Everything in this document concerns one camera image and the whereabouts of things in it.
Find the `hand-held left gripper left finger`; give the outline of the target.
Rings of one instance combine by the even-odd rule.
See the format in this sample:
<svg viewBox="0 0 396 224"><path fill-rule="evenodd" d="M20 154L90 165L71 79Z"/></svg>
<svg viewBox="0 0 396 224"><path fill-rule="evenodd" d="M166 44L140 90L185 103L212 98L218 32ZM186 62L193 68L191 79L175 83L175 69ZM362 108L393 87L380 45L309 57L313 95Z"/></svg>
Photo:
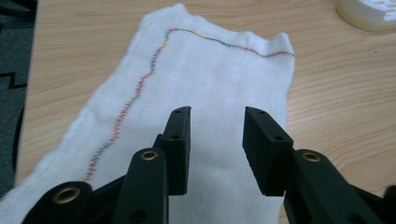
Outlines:
<svg viewBox="0 0 396 224"><path fill-rule="evenodd" d="M166 156L168 193L185 195L188 190L191 154L191 108L182 106L173 110L162 134L153 145Z"/></svg>

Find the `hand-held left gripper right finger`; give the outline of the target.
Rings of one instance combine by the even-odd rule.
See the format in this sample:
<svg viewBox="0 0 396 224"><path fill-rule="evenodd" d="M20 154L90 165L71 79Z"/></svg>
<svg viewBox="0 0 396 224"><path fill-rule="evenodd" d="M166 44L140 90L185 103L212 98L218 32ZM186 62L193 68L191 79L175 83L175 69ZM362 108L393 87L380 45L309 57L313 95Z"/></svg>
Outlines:
<svg viewBox="0 0 396 224"><path fill-rule="evenodd" d="M287 160L293 140L269 113L246 107L243 149L261 193L269 197L284 195Z"/></svg>

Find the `white cloth with coloured stitching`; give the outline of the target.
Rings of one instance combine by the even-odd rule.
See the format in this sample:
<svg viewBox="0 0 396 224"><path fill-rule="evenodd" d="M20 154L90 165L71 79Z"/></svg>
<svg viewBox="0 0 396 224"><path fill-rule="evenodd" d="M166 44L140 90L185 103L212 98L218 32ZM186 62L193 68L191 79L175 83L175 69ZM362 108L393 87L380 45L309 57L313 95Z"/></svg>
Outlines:
<svg viewBox="0 0 396 224"><path fill-rule="evenodd" d="M170 113L191 108L188 191L170 201L170 224L277 224L282 201L260 193L242 147L247 107L287 122L295 58L286 34L223 29L181 4L146 15L117 70L61 143L0 199L0 224L22 224L67 181L100 188L124 175Z"/></svg>

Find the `white round plastic container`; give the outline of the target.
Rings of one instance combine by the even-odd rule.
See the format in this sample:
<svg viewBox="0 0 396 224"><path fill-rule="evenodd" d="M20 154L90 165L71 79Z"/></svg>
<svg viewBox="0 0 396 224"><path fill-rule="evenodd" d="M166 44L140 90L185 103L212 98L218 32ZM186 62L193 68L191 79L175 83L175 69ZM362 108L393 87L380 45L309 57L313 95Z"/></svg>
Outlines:
<svg viewBox="0 0 396 224"><path fill-rule="evenodd" d="M341 19L365 31L396 30L396 0L335 0L335 10Z"/></svg>

